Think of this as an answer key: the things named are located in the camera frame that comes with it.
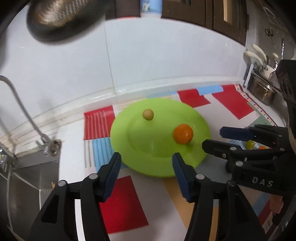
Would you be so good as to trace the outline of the person's right hand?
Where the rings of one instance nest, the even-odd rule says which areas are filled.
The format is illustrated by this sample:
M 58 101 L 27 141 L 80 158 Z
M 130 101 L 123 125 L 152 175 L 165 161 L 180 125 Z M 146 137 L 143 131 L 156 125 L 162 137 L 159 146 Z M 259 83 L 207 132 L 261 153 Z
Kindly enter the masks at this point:
M 269 205 L 270 210 L 275 214 L 279 214 L 281 209 L 283 208 L 282 196 L 271 194 L 269 201 L 270 201 L 270 205 Z

